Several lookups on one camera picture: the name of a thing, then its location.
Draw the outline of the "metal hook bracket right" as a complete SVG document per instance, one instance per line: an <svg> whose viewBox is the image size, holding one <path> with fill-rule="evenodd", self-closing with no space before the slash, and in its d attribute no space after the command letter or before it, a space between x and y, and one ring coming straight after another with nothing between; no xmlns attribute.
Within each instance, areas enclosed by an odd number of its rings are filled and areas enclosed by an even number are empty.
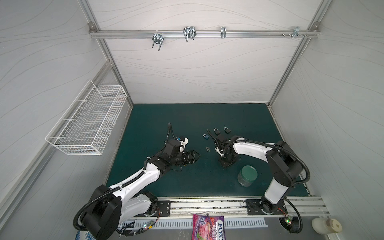
<svg viewBox="0 0 384 240"><path fill-rule="evenodd" d="M300 32L300 28L299 27L296 27L293 29L293 31L290 33L290 34L282 34L282 36L284 38L290 38L290 39L295 39L295 38L308 38L309 35L308 34L302 34Z"/></svg>

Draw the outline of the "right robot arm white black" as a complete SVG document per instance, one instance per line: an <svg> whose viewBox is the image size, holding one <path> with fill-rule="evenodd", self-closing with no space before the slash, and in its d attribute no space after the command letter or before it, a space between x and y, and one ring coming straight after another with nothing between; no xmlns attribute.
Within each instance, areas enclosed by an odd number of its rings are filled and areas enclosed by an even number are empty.
<svg viewBox="0 0 384 240"><path fill-rule="evenodd" d="M240 159L241 155L268 163L273 179L257 204L263 213L271 215L278 203L298 184L309 181L311 174L307 165L284 141L276 144L252 141L240 136L231 138L218 135L212 137L219 162L226 168Z"/></svg>

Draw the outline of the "small metal bracket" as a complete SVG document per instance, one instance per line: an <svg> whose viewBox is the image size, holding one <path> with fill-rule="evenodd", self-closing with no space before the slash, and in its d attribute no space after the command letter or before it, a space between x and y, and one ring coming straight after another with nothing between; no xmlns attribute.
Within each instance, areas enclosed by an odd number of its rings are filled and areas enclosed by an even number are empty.
<svg viewBox="0 0 384 240"><path fill-rule="evenodd" d="M221 27L221 39L225 39L227 34L226 27Z"/></svg>

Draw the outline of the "white plastic bottle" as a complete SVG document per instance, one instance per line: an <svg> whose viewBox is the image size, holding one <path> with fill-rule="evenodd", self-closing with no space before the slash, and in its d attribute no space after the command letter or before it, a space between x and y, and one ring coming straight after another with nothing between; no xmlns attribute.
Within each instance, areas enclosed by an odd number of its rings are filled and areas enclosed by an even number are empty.
<svg viewBox="0 0 384 240"><path fill-rule="evenodd" d="M320 235L340 233L342 224L336 219L315 218L311 222L314 231Z"/></svg>

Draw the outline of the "metal u-bolt clamp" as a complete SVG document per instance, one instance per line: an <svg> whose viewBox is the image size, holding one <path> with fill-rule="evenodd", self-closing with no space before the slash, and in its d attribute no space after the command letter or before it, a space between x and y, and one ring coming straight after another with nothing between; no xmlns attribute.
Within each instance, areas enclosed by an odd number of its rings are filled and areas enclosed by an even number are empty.
<svg viewBox="0 0 384 240"><path fill-rule="evenodd" d="M189 41L189 39L194 40L197 32L195 27L186 27L183 29L183 34L185 37L186 42Z"/></svg>
<svg viewBox="0 0 384 240"><path fill-rule="evenodd" d="M153 34L152 41L153 41L152 48L154 48L155 45L158 45L158 51L160 51L162 44L164 42L163 35L161 35L159 33Z"/></svg>

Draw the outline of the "purple candy bag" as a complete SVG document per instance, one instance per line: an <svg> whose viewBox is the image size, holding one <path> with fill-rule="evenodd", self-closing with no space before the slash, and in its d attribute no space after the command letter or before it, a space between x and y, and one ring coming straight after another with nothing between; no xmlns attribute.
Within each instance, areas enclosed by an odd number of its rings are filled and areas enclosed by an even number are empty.
<svg viewBox="0 0 384 240"><path fill-rule="evenodd" d="M225 219L193 214L192 240L225 240Z"/></svg>

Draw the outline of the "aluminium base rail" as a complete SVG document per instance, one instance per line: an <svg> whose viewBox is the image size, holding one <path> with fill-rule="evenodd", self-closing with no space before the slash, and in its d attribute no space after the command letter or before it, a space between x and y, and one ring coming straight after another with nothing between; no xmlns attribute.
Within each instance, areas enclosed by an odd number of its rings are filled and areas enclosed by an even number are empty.
<svg viewBox="0 0 384 240"><path fill-rule="evenodd" d="M170 219L189 218L192 214L224 216L226 218L250 218L242 206L247 199L260 199L260 196L239 197L159 197L159 201L170 201ZM301 217L329 217L331 214L321 197L289 196L285 200L287 215L296 216L296 208ZM262 217L283 217L284 215L259 215Z"/></svg>

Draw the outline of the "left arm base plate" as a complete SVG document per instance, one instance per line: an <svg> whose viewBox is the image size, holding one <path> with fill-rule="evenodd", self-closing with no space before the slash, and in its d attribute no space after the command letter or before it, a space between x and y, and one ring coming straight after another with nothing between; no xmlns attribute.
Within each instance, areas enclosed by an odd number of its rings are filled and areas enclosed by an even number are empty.
<svg viewBox="0 0 384 240"><path fill-rule="evenodd" d="M171 210L170 201L156 201L150 204L149 209L144 213L145 217L169 217Z"/></svg>

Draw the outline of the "blue white ceramic plate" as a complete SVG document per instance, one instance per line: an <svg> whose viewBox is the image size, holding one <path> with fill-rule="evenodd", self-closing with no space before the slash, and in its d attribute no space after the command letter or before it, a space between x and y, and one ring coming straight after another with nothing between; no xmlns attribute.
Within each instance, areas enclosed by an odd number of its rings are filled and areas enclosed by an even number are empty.
<svg viewBox="0 0 384 240"><path fill-rule="evenodd" d="M89 231L78 231L75 240L96 240Z"/></svg>

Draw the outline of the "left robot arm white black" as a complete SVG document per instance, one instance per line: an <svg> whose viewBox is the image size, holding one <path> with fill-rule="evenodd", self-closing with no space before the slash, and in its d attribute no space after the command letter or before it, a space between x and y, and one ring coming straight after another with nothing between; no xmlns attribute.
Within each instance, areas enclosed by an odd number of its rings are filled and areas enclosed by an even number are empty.
<svg viewBox="0 0 384 240"><path fill-rule="evenodd" d="M187 144L187 138L168 140L163 149L147 158L143 168L127 179L110 187L97 187L90 200L76 213L74 228L89 232L96 240L106 240L115 232L123 236L134 236L147 231L148 227L144 227L127 233L121 224L137 215L159 213L157 197L141 191L172 167L198 161L201 155L195 150L186 151Z"/></svg>

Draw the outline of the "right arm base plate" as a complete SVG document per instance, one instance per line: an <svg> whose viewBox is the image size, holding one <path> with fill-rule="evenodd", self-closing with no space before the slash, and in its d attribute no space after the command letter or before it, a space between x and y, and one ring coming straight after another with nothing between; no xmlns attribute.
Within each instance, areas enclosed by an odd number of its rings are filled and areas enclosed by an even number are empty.
<svg viewBox="0 0 384 240"><path fill-rule="evenodd" d="M243 202L242 206L246 208L248 215L286 215L288 213L285 202L283 199L277 204L272 204L268 200L261 199L247 199Z"/></svg>

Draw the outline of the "metal u-bolt clamp left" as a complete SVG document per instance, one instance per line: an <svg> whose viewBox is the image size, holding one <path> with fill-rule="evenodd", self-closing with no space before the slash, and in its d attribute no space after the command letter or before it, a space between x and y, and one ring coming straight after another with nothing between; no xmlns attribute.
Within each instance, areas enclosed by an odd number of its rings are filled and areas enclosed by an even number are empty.
<svg viewBox="0 0 384 240"><path fill-rule="evenodd" d="M159 33L153 34L152 41L153 41L152 48L154 48L155 45L158 45L158 51L160 51L162 44L164 42L163 35L161 35Z"/></svg>

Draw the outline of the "metal u-bolt clamp middle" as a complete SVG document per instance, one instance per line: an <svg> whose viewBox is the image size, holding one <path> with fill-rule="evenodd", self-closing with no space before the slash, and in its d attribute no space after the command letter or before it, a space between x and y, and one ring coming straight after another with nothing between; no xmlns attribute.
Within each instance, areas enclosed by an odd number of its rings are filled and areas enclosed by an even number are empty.
<svg viewBox="0 0 384 240"><path fill-rule="evenodd" d="M183 34L185 37L186 42L189 41L189 39L194 40L197 32L195 27L186 27L183 29Z"/></svg>

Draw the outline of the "aluminium cross rail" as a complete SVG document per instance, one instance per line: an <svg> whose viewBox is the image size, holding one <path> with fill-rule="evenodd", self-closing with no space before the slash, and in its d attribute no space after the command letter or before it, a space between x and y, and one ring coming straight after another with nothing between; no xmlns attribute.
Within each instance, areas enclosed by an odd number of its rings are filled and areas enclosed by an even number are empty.
<svg viewBox="0 0 384 240"><path fill-rule="evenodd" d="M227 39L260 39L260 38L284 38L282 34L290 34L293 30L229 30ZM196 30L195 39L221 39L221 30ZM308 38L317 38L321 32L300 30L302 34L308 34ZM151 39L153 34L159 33L164 39L183 39L182 30L164 31L97 31L90 33L93 39Z"/></svg>

